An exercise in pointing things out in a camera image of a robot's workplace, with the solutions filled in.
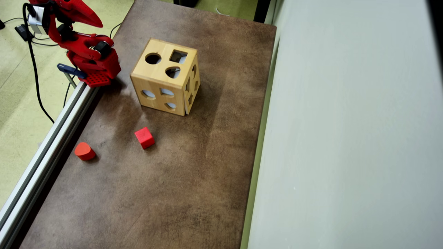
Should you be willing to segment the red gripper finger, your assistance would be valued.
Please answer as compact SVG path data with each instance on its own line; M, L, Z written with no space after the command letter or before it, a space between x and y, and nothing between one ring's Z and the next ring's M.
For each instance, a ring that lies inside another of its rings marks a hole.
M67 12L68 17L74 22L80 22L94 27L103 27L98 15L82 0L68 1Z
M101 27L101 19L93 10L64 10L61 9L57 14L60 22L71 21L80 22L94 27Z

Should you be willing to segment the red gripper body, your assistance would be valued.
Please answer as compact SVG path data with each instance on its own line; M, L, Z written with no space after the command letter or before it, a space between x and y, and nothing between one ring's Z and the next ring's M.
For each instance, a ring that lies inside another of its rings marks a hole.
M46 33L57 44L74 41L72 10L69 0L50 0L46 5Z

